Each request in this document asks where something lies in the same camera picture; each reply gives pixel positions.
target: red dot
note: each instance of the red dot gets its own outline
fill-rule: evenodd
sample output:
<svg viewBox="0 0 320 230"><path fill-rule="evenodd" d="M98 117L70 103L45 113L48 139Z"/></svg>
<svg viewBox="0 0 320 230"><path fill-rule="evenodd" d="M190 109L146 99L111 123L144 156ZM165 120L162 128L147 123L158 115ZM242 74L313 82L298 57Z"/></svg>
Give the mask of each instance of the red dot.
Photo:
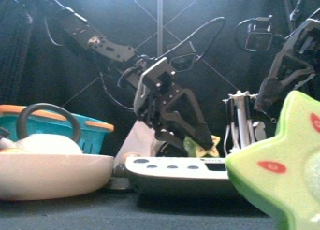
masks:
<svg viewBox="0 0 320 230"><path fill-rule="evenodd" d="M258 166L261 166L268 171L272 171L273 173L282 174L286 172L286 167L274 161L258 161Z"/></svg>
<svg viewBox="0 0 320 230"><path fill-rule="evenodd" d="M315 130L317 132L320 132L320 118L313 113L311 114L311 122L312 122L312 126L313 126Z"/></svg>

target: green star toy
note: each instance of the green star toy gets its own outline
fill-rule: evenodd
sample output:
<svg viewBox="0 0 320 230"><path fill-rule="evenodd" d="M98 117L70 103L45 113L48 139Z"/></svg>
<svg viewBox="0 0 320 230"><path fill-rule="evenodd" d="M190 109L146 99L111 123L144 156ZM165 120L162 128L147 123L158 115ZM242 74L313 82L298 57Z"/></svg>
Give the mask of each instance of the green star toy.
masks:
<svg viewBox="0 0 320 230"><path fill-rule="evenodd" d="M189 136L185 137L183 147L187 151L187 157L218 158L217 144L219 142L219 137L211 136L211 138L214 141L214 146L210 150L205 150Z"/></svg>
<svg viewBox="0 0 320 230"><path fill-rule="evenodd" d="M230 181L281 230L320 229L320 102L285 99L274 137L226 157Z"/></svg>

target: black cable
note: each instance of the black cable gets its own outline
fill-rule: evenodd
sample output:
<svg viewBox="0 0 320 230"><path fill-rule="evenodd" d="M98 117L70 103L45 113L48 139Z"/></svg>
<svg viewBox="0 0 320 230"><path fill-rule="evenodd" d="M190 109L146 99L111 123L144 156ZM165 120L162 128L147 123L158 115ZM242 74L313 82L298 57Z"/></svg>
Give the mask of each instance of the black cable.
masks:
<svg viewBox="0 0 320 230"><path fill-rule="evenodd" d="M308 19L320 20L320 16L316 17L317 14L320 14L320 8L316 9L316 11L309 15ZM294 34L294 31L296 31L296 29L294 29L294 30L289 33L289 35L285 37L285 40L288 40L288 39L292 37L292 35Z"/></svg>
<svg viewBox="0 0 320 230"><path fill-rule="evenodd" d="M47 17L44 17L44 23L45 23L45 31L47 31L47 37L48 37L48 39L49 39L49 42L51 42L55 46L63 47L64 44L59 44L59 43L53 40L53 38L52 38L49 29L48 29L48 25L47 25Z"/></svg>
<svg viewBox="0 0 320 230"><path fill-rule="evenodd" d="M254 52L256 50L246 50L246 49L240 45L237 32L238 32L240 27L241 27L245 23L252 22L253 20L254 20L254 19L250 18L250 19L242 21L242 22L236 26L236 30L234 30L234 42L236 42L236 45L237 45L237 47L238 47L240 49L242 49L242 50L246 51L246 52Z"/></svg>
<svg viewBox="0 0 320 230"><path fill-rule="evenodd" d="M207 54L207 51L210 50L210 48L211 48L213 45L214 45L214 41L215 41L215 39L217 39L217 37L218 37L218 34L219 34L221 30L223 29L226 20L225 20L223 18L214 19L214 22L218 22L218 21L222 21L222 24L221 24L219 28L217 29L217 33L215 33L215 35L213 36L213 38L211 38L211 40L210 40L210 42L209 42L209 45L207 45L207 47L206 47L203 53L197 57L195 62L199 61L199 60L205 57L205 55Z"/></svg>
<svg viewBox="0 0 320 230"><path fill-rule="evenodd" d="M127 77L132 74L132 72L135 71L135 67L130 67L124 70L124 72L122 73L119 79L118 79L118 87L119 88L124 88L126 86L126 83L124 83L124 80L127 79Z"/></svg>
<svg viewBox="0 0 320 230"><path fill-rule="evenodd" d="M177 45L173 49L170 49L165 54L162 54L162 55L158 57L158 59L161 59L162 57L165 57L171 51L174 51L179 46L182 46L182 45L185 44L185 42L189 41L190 38L198 33L199 30L202 30L203 28L206 28L207 26L210 26L213 23L221 22L221 21L225 22L225 18L223 18L223 17L214 18L214 19L209 20L206 23L203 23L203 24L199 26L199 28L178 43L178 45ZM213 44L213 41L214 41L214 40L215 40L215 37L213 37L213 39L211 39L211 41L210 41L210 43L209 43L209 46L207 46L205 52L202 53L202 55L206 54L209 48L211 47L211 44Z"/></svg>
<svg viewBox="0 0 320 230"><path fill-rule="evenodd" d="M300 8L302 7L304 0L297 0L294 9L290 14L290 21L296 22L301 18Z"/></svg>
<svg viewBox="0 0 320 230"><path fill-rule="evenodd" d="M102 84L103 84L103 91L104 91L107 97L110 98L111 102L112 102L115 105L118 105L118 106L120 106L122 108L124 108L127 111L134 112L134 109L130 108L130 107L127 107L126 105L123 105L123 104L116 100L116 98L114 97L114 95L111 94L111 92L107 90L107 87L106 87L106 84L104 84L104 80L103 80L103 72L102 72L102 71L99 71L99 76L100 76L100 81L102 81Z"/></svg>

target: yellow object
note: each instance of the yellow object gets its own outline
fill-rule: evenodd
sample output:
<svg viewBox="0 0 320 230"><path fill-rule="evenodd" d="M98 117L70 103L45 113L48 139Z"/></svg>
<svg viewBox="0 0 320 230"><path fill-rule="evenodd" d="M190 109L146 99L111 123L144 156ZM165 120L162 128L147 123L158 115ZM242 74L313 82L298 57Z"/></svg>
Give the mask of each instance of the yellow object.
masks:
<svg viewBox="0 0 320 230"><path fill-rule="evenodd" d="M1 152L9 152L9 153L27 153L27 151L19 149L19 148L7 148L7 149L0 150L0 153L1 153Z"/></svg>
<svg viewBox="0 0 320 230"><path fill-rule="evenodd" d="M207 158L207 157L217 158L218 157L217 144L219 142L219 137L211 136L211 138L214 141L214 146L210 150L205 150L190 137L185 138L183 147L187 151L189 157L195 157L195 158Z"/></svg>
<svg viewBox="0 0 320 230"><path fill-rule="evenodd" d="M120 159L119 164L124 164L124 161L126 161L126 158L127 158L127 157L140 157L140 153L138 153L138 152L135 152L135 151L127 152L127 153L122 156L122 159Z"/></svg>

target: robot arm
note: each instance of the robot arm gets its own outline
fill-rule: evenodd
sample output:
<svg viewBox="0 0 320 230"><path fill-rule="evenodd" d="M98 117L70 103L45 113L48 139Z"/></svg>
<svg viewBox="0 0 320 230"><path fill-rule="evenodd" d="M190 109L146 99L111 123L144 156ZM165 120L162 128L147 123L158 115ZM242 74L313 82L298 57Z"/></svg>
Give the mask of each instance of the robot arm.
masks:
<svg viewBox="0 0 320 230"><path fill-rule="evenodd" d="M136 89L135 114L138 120L155 129L155 138L183 149L182 141L189 136L206 150L211 149L214 143L198 101L193 92L174 83L175 68L167 64L167 58L157 60L138 56L134 48L108 41L90 22L57 0L36 0L36 3L83 49L98 52L112 61L111 65L120 63L124 66L124 70L118 68L118 71ZM179 102L189 112L195 113L191 123L179 113Z"/></svg>
<svg viewBox="0 0 320 230"><path fill-rule="evenodd" d="M320 21L308 18L289 36L282 50L276 54L269 76L260 86L254 109L266 112L282 94L301 87L319 71Z"/></svg>

